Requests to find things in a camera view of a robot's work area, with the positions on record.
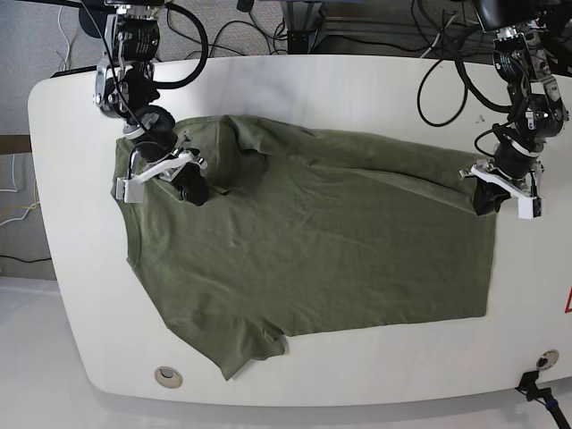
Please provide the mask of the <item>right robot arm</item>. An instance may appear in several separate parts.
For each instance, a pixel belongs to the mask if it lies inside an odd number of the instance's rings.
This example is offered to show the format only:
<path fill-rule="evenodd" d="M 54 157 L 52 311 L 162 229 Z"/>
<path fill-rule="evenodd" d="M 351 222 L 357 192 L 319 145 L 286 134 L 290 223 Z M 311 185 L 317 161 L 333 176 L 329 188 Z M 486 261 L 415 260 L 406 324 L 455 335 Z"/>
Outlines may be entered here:
<path fill-rule="evenodd" d="M 206 29 L 187 9 L 165 1 L 106 1 L 111 13 L 98 34 L 103 58 L 96 67 L 94 103 L 99 111 L 123 121 L 123 136 L 132 148 L 126 172 L 116 182 L 116 197 L 127 204 L 145 199 L 145 186 L 158 179 L 170 184 L 180 197 L 195 206 L 208 199 L 202 172 L 206 160 L 189 146 L 189 138 L 175 132 L 175 120 L 155 104 L 163 90 L 183 88 L 205 69 L 209 53 Z M 160 43 L 156 12 L 174 11 L 196 27 L 201 46 L 198 65 L 176 81 L 158 81 L 153 60 Z"/>

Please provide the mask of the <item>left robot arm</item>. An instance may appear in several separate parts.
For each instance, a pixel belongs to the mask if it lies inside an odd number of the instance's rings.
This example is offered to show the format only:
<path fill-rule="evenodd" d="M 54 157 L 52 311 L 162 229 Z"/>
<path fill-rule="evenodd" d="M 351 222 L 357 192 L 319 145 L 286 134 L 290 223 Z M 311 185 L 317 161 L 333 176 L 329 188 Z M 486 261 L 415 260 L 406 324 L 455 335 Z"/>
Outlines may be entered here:
<path fill-rule="evenodd" d="M 510 104 L 505 123 L 489 130 L 498 140 L 494 152 L 461 175 L 476 180 L 477 215 L 496 213 L 504 201 L 516 198 L 519 217 L 532 220 L 543 208 L 539 157 L 547 139 L 560 134 L 568 121 L 543 38 L 562 33 L 571 3 L 475 1 L 473 6 L 483 31 L 495 35 L 492 62 L 507 84 Z"/>

